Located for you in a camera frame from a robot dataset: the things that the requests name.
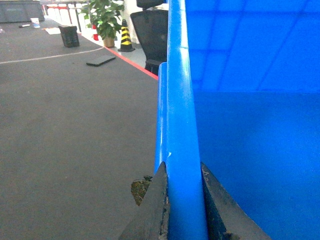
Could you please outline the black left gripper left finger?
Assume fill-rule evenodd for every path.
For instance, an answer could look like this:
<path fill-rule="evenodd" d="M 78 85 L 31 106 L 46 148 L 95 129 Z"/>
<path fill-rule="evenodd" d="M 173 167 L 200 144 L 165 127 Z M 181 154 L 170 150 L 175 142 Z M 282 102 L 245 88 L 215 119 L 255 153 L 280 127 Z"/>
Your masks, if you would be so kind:
<path fill-rule="evenodd" d="M 142 200 L 142 203 L 121 233 L 120 240 L 167 240 L 170 202 L 166 164 L 162 162 Z"/>

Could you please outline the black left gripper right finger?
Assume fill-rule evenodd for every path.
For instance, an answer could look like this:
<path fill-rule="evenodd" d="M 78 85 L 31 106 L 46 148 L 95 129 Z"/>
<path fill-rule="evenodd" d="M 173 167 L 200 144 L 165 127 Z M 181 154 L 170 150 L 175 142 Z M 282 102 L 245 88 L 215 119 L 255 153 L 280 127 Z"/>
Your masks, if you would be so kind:
<path fill-rule="evenodd" d="M 202 189 L 210 240 L 269 240 L 238 205 L 210 169 L 201 163 Z"/>

